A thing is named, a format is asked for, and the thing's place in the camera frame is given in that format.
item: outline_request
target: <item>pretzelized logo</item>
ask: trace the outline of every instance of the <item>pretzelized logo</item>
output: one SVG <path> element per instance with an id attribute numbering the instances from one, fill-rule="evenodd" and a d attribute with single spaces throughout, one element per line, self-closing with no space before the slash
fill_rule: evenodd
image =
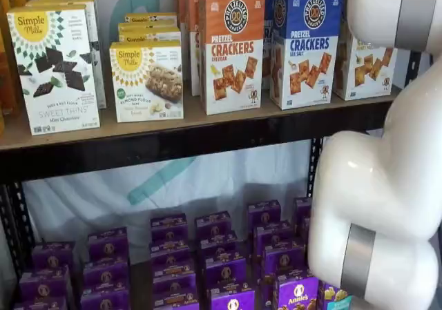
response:
<path id="1" fill-rule="evenodd" d="M 308 0 L 304 8 L 304 21 L 307 27 L 318 29 L 324 22 L 326 11 L 324 0 Z"/>
<path id="2" fill-rule="evenodd" d="M 229 32 L 238 34 L 246 27 L 249 11 L 242 0 L 231 1 L 224 11 L 224 22 Z"/>

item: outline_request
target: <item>orange box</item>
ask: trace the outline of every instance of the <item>orange box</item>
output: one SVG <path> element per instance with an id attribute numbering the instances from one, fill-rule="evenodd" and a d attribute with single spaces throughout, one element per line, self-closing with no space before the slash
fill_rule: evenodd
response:
<path id="1" fill-rule="evenodd" d="M 199 0 L 206 114 L 261 106 L 265 0 Z"/>

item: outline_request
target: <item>purple box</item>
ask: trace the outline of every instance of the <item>purple box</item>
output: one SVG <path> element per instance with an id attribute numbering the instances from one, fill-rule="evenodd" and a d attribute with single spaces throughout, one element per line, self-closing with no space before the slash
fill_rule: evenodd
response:
<path id="1" fill-rule="evenodd" d="M 253 310 L 255 291 L 248 282 L 225 283 L 209 291 L 212 310 Z"/>
<path id="2" fill-rule="evenodd" d="M 273 308 L 316 310 L 318 278 L 309 270 L 293 270 L 279 275 L 273 290 Z"/>
<path id="3" fill-rule="evenodd" d="M 151 263 L 154 265 L 175 264 L 191 257 L 187 241 L 169 240 L 151 243 Z"/>
<path id="4" fill-rule="evenodd" d="M 153 293 L 177 292 L 180 289 L 196 289 L 195 265 L 192 260 L 175 264 L 155 265 L 153 272 Z"/>
<path id="5" fill-rule="evenodd" d="M 44 300 L 16 304 L 14 310 L 67 310 L 64 298 L 45 298 Z"/>
<path id="6" fill-rule="evenodd" d="M 219 234 L 226 234 L 231 229 L 231 218 L 227 211 L 195 218 L 195 233 L 197 240 L 202 238 L 212 238 Z"/>
<path id="7" fill-rule="evenodd" d="M 168 217 L 151 219 L 152 242 L 159 240 L 187 240 L 186 215 L 170 215 Z"/>
<path id="8" fill-rule="evenodd" d="M 38 243 L 32 250 L 32 262 L 36 269 L 55 269 L 64 265 L 74 270 L 74 242 Z"/>
<path id="9" fill-rule="evenodd" d="M 213 238 L 200 240 L 199 252 L 200 257 L 219 255 L 226 251 L 235 250 L 238 243 L 235 231 L 227 234 L 217 235 Z"/>
<path id="10" fill-rule="evenodd" d="M 81 296 L 81 310 L 130 308 L 129 285 L 126 280 L 88 287 Z"/>
<path id="11" fill-rule="evenodd" d="M 182 289 L 178 292 L 169 292 L 153 295 L 153 310 L 200 310 L 196 289 Z"/>
<path id="12" fill-rule="evenodd" d="M 281 269 L 305 266 L 305 244 L 299 238 L 266 246 L 262 253 L 262 277 L 273 276 Z"/>
<path id="13" fill-rule="evenodd" d="M 262 257 L 262 250 L 268 244 L 276 244 L 293 237 L 293 229 L 286 220 L 257 226 L 253 229 L 253 256 L 254 260 Z"/>
<path id="14" fill-rule="evenodd" d="M 129 269 L 127 258 L 110 257 L 90 262 L 84 266 L 83 279 L 85 286 L 128 280 Z"/>
<path id="15" fill-rule="evenodd" d="M 205 257 L 204 279 L 206 286 L 231 281 L 245 281 L 247 264 L 244 251 L 233 250 Z"/>
<path id="16" fill-rule="evenodd" d="M 129 258 L 126 227 L 90 234 L 88 238 L 88 248 L 90 261 L 100 260 L 109 256 Z"/>
<path id="17" fill-rule="evenodd" d="M 350 309 L 352 297 L 343 289 L 319 281 L 318 310 Z"/>

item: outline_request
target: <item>cardboard box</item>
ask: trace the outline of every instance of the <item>cardboard box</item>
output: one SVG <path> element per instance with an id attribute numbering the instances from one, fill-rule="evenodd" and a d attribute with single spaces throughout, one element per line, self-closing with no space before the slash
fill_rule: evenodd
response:
<path id="1" fill-rule="evenodd" d="M 270 98 L 282 109 L 330 102 L 343 0 L 273 0 Z"/>
<path id="2" fill-rule="evenodd" d="M 99 127 L 85 6 L 15 8 L 8 21 L 31 133 Z"/>
<path id="3" fill-rule="evenodd" d="M 261 106 L 265 0 L 199 0 L 206 114 Z"/>

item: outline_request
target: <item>cracker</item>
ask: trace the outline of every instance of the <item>cracker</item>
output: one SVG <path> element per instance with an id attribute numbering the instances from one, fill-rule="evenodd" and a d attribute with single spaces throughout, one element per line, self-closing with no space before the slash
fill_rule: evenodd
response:
<path id="1" fill-rule="evenodd" d="M 246 76 L 248 78 L 253 79 L 253 77 L 255 76 L 256 65 L 258 65 L 258 60 L 256 58 L 249 57 L 245 70 Z"/>

